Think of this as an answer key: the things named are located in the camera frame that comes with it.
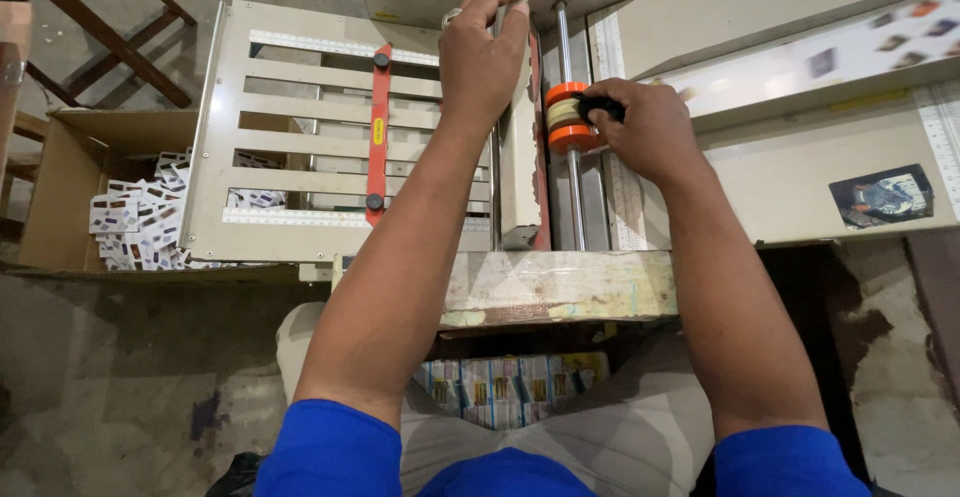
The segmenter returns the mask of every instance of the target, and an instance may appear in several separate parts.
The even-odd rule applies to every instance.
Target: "ruler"
[[[626,78],[623,68],[623,47],[617,12],[609,12],[594,26],[600,79]],[[646,226],[643,222],[643,189],[641,177],[630,171],[613,152],[604,154],[604,168],[610,181],[613,201],[613,223],[616,228],[616,249],[646,250]]]
[[[335,41],[319,37],[295,36],[281,32],[267,32],[265,30],[250,30],[249,40],[252,44],[278,46],[282,48],[303,49],[322,53],[345,54],[374,58],[380,45],[371,45],[358,41]],[[390,60],[418,66],[439,66],[440,57],[432,54],[418,53],[404,49],[393,49]]]
[[[946,186],[947,200],[960,221],[960,81],[917,86],[913,100]]]
[[[318,209],[264,209],[224,207],[223,223],[249,225],[301,225],[304,227],[352,227],[371,230],[363,211],[324,211]],[[490,231],[485,217],[468,217],[463,221],[463,232]]]

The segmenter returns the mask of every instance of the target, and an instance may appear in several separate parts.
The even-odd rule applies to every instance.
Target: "blue shirt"
[[[752,429],[715,450],[719,497],[869,497],[847,467],[836,438],[808,426]],[[390,425],[329,400],[287,410],[273,452],[260,465],[254,494],[401,495],[401,436]],[[457,461],[419,495],[531,497],[594,495],[570,469],[507,448]]]

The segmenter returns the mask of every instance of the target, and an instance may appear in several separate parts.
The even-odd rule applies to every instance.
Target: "blue sleeve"
[[[717,497],[870,497],[829,431],[810,426],[740,431],[716,446]]]
[[[329,400],[290,405],[253,494],[401,495],[401,436],[389,424]]]

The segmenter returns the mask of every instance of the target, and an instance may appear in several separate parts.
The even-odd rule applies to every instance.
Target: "gray pants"
[[[277,331],[276,359],[288,403],[323,306],[298,306]],[[400,439],[404,495],[416,494],[455,462],[511,446],[563,464],[598,495],[687,497],[714,447],[714,425],[687,344],[666,334],[644,345],[609,380],[522,429],[495,431],[450,416],[411,381]]]

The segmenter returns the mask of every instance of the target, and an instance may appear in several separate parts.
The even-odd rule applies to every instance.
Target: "hand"
[[[622,124],[601,109],[591,110],[589,118],[623,165],[661,190],[709,165],[693,136],[690,109],[673,86],[614,78],[594,83],[583,95],[606,96],[627,108]]]
[[[510,104],[521,77],[530,34],[530,8],[516,4],[504,17],[500,36],[487,27],[497,9],[517,0],[463,0],[462,12],[439,37],[439,81],[444,119],[477,131],[484,139]]]

